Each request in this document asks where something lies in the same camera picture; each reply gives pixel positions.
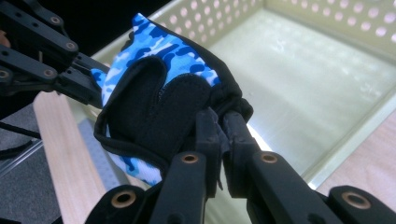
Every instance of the screw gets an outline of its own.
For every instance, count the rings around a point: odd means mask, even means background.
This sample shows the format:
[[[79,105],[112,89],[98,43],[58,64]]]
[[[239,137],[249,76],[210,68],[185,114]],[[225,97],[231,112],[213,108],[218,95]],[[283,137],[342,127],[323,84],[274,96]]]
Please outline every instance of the screw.
[[[71,43],[71,42],[66,43],[66,46],[67,46],[68,49],[74,49],[74,48],[76,47],[76,46],[75,46],[73,43]]]
[[[185,163],[195,163],[198,161],[198,157],[195,155],[186,155],[181,160]]]
[[[59,20],[59,18],[57,17],[51,17],[50,20],[55,23],[55,24],[59,24],[61,22],[61,20]]]
[[[358,193],[347,191],[341,194],[341,197],[351,206],[359,209],[369,209],[371,207],[370,202]]]
[[[262,161],[267,163],[276,163],[277,157],[271,154],[263,153],[262,154]]]
[[[52,70],[49,70],[49,69],[47,69],[47,70],[45,70],[45,71],[44,71],[44,75],[45,75],[45,76],[47,76],[47,77],[50,77],[50,76],[52,76],[52,75],[53,75],[53,71],[52,71]]]
[[[124,190],[119,192],[113,196],[111,199],[111,205],[115,208],[124,208],[133,204],[136,201],[136,193],[132,190]]]
[[[4,70],[0,70],[0,78],[6,78],[9,76],[9,73],[4,71]]]

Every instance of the basket hole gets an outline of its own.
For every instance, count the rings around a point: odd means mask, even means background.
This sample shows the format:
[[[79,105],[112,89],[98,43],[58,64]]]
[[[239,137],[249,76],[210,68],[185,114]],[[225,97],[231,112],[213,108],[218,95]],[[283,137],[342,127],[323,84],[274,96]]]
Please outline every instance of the basket hole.
[[[191,31],[191,32],[189,33],[189,38],[190,38],[190,39],[195,38],[195,32],[194,32],[194,31]]]
[[[384,36],[387,33],[387,28],[378,27],[375,31],[376,36]]]
[[[343,15],[342,12],[336,12],[335,15],[334,15],[334,18],[335,18],[336,21],[342,20],[343,17],[344,17],[344,15]]]
[[[323,15],[326,16],[326,17],[330,16],[330,13],[331,13],[331,12],[332,12],[332,11],[331,11],[328,7],[325,7],[325,8],[323,9]]]
[[[177,27],[177,28],[175,29],[175,33],[177,33],[178,35],[180,35],[180,34],[181,34],[181,28],[180,28],[180,27]]]
[[[301,2],[301,7],[302,7],[302,8],[307,8],[307,7],[308,7],[308,2],[307,2],[306,0],[303,0],[303,1]]]
[[[191,21],[190,20],[186,20],[186,22],[184,23],[184,26],[186,26],[187,29],[191,28]]]
[[[377,7],[372,7],[372,8],[370,8],[370,9],[369,9],[369,17],[370,17],[370,18],[375,18],[375,17],[377,17],[377,16],[378,16],[378,12],[379,12],[379,10],[378,10]]]
[[[231,10],[230,5],[225,6],[225,8],[224,8],[225,13],[227,13],[227,14],[230,13],[230,10]]]
[[[237,8],[239,5],[239,1],[238,0],[233,0],[233,7]]]
[[[394,12],[389,12],[384,17],[385,23],[393,23],[396,19],[396,14]]]
[[[340,2],[340,7],[341,8],[347,8],[348,5],[349,5],[349,1],[348,0],[341,0],[341,2]]]
[[[169,18],[169,21],[170,21],[172,24],[176,24],[176,23],[177,23],[177,16],[172,15],[172,16]]]
[[[195,9],[197,9],[197,8],[198,8],[198,3],[197,3],[197,1],[192,1],[192,2],[191,2],[191,9],[195,10]]]
[[[210,7],[205,7],[204,13],[205,13],[206,15],[209,15],[209,13],[210,13]]]
[[[220,19],[221,19],[221,16],[222,16],[221,12],[218,11],[218,13],[216,13],[216,18],[218,18],[218,20],[220,20]]]
[[[361,29],[362,29],[363,31],[368,31],[368,30],[370,30],[370,28],[371,28],[371,23],[368,22],[368,21],[364,21],[364,22],[361,24]]]
[[[219,0],[216,0],[216,1],[213,2],[213,7],[214,8],[218,8],[219,6],[220,6]]]
[[[319,11],[319,5],[317,3],[314,3],[311,8],[312,8],[313,12],[318,12]]]
[[[184,8],[184,7],[180,10],[180,15],[181,15],[182,17],[186,17],[188,13],[189,13],[189,12],[188,12],[187,9]]]
[[[213,25],[213,19],[212,18],[207,19],[207,25],[208,26]]]
[[[201,14],[197,13],[195,14],[195,20],[200,21],[201,20]]]
[[[353,11],[356,13],[361,13],[363,11],[364,5],[362,3],[356,3],[353,7]]]
[[[200,24],[200,25],[198,26],[198,31],[199,31],[199,33],[203,32],[204,29],[205,29],[205,27],[204,27],[202,24]]]
[[[356,18],[355,17],[349,17],[347,19],[347,24],[350,26],[354,26],[356,24]]]

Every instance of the gray floor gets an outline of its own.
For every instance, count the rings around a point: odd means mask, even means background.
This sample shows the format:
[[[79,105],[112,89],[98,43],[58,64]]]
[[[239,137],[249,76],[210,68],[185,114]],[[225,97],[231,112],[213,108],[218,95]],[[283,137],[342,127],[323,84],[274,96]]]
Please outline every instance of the gray floor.
[[[2,121],[38,132],[31,105]],[[17,147],[30,139],[0,129],[0,150]],[[0,177],[0,217],[21,223],[47,224],[60,215],[43,148]]]

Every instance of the white plastic basket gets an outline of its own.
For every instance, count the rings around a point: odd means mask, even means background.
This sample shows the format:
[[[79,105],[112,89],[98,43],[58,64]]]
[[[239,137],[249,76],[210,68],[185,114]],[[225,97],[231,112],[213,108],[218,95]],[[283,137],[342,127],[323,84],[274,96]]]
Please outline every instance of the white plastic basket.
[[[396,108],[394,0],[180,0],[150,18],[227,63],[255,108],[249,125],[262,148],[312,188]],[[94,57],[111,63],[127,38]],[[208,203],[206,222],[248,221],[233,215],[243,203],[216,212],[224,195]]]

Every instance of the black fabric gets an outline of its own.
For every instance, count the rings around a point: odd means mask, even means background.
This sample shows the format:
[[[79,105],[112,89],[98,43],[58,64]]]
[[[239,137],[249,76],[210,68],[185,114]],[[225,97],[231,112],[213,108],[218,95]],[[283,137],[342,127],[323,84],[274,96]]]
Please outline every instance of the black fabric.
[[[228,69],[227,64],[219,59],[216,55],[210,52],[208,49],[198,45],[197,43],[189,40],[188,38],[178,35],[175,32],[162,27],[160,24],[152,21],[158,27],[161,27],[165,32],[177,36],[182,39],[185,43],[190,45],[201,58],[206,62],[206,64],[219,76],[220,84],[214,86],[210,94],[210,105],[213,110],[219,115],[219,122],[222,122],[222,117],[229,110],[234,110],[242,115],[244,120],[248,120],[253,115],[253,107],[248,103],[248,101],[242,98],[242,91],[239,88],[238,83],[236,83],[233,75]],[[130,40],[125,43],[122,50],[128,48],[133,44],[134,32],[129,33]]]
[[[163,89],[165,78],[166,68],[157,57],[128,68],[95,125],[95,137],[105,149],[166,169],[193,128],[195,114],[206,106],[210,86],[190,74]],[[107,125],[111,138],[106,137]]]
[[[139,60],[128,68],[112,92],[98,117],[94,135],[106,150],[147,161],[165,174],[175,154],[185,148],[187,139],[193,138],[199,110],[210,106],[219,120],[234,110],[248,121],[253,108],[242,98],[242,91],[222,60],[189,39],[163,29],[192,46],[217,72],[220,84],[210,88],[203,78],[190,74],[174,78],[162,90],[166,78],[162,60],[153,56]],[[133,44],[134,33],[130,38],[122,49]],[[107,125],[111,137],[106,137]]]

